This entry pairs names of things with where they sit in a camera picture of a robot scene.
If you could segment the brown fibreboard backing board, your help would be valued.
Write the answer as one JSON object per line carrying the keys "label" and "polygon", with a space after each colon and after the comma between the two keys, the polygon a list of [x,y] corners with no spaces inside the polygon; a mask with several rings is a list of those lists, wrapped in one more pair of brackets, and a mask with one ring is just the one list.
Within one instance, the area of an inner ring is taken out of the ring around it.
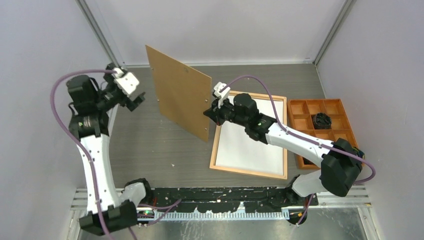
{"label": "brown fibreboard backing board", "polygon": [[160,113],[207,142],[212,78],[151,46],[145,46]]}

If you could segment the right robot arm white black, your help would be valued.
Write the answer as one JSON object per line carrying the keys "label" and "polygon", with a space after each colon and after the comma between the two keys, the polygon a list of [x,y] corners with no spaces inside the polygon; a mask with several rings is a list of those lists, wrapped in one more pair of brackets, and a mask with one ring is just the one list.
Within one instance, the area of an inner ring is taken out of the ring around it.
{"label": "right robot arm white black", "polygon": [[287,204],[299,205],[306,197],[321,192],[345,197],[354,184],[359,184],[363,159],[347,140],[330,141],[307,135],[281,123],[277,111],[269,116],[260,110],[248,93],[239,93],[233,99],[215,98],[203,115],[217,126],[238,125],[253,141],[306,157],[320,168],[293,177],[282,191]]}

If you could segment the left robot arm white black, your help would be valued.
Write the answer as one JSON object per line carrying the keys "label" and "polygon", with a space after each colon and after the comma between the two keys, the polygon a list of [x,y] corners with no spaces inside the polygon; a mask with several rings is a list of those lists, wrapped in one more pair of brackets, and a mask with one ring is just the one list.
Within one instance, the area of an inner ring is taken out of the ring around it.
{"label": "left robot arm white black", "polygon": [[114,63],[107,65],[103,78],[107,83],[104,89],[87,74],[80,73],[66,82],[72,99],[68,130],[77,140],[87,189],[87,214],[79,219],[79,225],[96,236],[137,225],[137,207],[148,207],[154,199],[145,178],[129,181],[117,192],[110,163],[108,112],[115,106],[134,111],[145,100],[143,93],[130,98],[139,82]]}

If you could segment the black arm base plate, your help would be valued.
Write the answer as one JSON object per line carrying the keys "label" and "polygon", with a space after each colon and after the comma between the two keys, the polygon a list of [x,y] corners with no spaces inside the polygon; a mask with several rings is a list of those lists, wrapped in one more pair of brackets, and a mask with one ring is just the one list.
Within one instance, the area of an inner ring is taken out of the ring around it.
{"label": "black arm base plate", "polygon": [[318,205],[316,194],[295,196],[285,188],[276,186],[254,187],[156,187],[147,191],[142,204],[154,206],[161,212],[180,200],[172,210],[178,213],[234,213],[244,206],[247,213],[276,213],[281,208],[294,206],[302,209],[307,202]]}

